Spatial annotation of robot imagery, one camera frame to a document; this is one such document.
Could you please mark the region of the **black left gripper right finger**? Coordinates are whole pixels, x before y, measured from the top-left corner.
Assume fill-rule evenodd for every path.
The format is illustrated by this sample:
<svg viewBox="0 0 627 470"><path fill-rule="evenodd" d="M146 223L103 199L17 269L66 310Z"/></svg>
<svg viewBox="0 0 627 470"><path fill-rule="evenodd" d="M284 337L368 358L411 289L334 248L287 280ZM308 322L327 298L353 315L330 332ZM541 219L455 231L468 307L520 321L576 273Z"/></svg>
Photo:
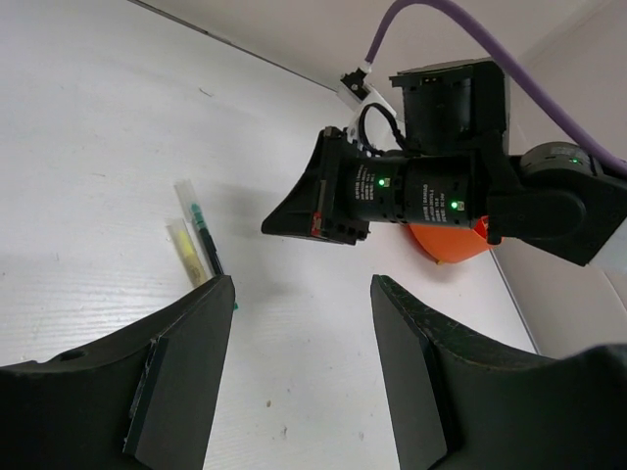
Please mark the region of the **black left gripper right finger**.
<svg viewBox="0 0 627 470"><path fill-rule="evenodd" d="M622 469L626 349L563 359L488 338L392 278L370 285L403 469Z"/></svg>

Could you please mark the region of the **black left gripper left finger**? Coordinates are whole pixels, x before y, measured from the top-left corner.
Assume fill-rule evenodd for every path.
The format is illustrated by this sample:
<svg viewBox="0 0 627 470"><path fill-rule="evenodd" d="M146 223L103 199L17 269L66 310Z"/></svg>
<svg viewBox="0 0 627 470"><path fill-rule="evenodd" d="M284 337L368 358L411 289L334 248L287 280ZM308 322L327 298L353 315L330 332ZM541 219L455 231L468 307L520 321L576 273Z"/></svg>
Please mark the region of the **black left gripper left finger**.
<svg viewBox="0 0 627 470"><path fill-rule="evenodd" d="M1 370L5 469L200 469L235 289L218 276L97 341Z"/></svg>

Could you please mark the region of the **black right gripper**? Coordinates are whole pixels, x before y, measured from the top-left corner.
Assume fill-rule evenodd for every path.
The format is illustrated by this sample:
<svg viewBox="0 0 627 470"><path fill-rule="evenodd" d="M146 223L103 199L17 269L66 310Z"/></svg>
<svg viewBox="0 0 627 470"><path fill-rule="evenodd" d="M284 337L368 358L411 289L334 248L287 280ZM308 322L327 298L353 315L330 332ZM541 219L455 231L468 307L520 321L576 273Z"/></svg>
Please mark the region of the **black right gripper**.
<svg viewBox="0 0 627 470"><path fill-rule="evenodd" d="M351 245L366 239L369 223L349 215L349 164L359 151L346 132L323 128L313 154L293 189L262 223L265 235Z"/></svg>

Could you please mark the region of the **green gel pen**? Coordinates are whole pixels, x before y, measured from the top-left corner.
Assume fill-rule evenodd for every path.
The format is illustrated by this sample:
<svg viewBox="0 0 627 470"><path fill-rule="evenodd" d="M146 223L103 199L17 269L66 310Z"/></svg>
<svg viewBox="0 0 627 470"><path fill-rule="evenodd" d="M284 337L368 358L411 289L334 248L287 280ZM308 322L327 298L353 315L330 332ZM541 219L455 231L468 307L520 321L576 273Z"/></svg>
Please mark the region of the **green gel pen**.
<svg viewBox="0 0 627 470"><path fill-rule="evenodd" d="M217 246L209 230L200 201L191 181L186 179L175 182L174 190L185 214L185 218L194 227L211 273L214 276L224 275L225 271L217 252Z"/></svg>

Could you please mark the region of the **green yellow highlighter pen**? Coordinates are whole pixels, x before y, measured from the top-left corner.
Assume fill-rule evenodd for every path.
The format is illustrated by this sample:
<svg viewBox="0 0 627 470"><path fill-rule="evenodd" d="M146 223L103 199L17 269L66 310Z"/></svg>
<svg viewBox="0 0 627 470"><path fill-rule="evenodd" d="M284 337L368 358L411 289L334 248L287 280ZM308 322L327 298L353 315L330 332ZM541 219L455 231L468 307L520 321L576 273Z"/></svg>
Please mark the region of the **green yellow highlighter pen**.
<svg viewBox="0 0 627 470"><path fill-rule="evenodd" d="M193 288L200 287L209 280L209 276L200 261L185 220L170 219L167 230Z"/></svg>

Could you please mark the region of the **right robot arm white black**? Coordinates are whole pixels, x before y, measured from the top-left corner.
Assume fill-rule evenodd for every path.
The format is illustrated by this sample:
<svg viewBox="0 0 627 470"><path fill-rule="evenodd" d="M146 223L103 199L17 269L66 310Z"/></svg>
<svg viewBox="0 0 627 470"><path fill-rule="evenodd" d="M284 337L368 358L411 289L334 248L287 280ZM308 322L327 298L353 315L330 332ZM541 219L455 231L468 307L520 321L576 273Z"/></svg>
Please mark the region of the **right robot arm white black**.
<svg viewBox="0 0 627 470"><path fill-rule="evenodd" d="M294 188L264 220L267 235L353 245L373 222L470 228L560 259L626 266L626 179L584 144L549 142L512 156L508 82L492 61L407 70L397 146L381 151L328 126Z"/></svg>

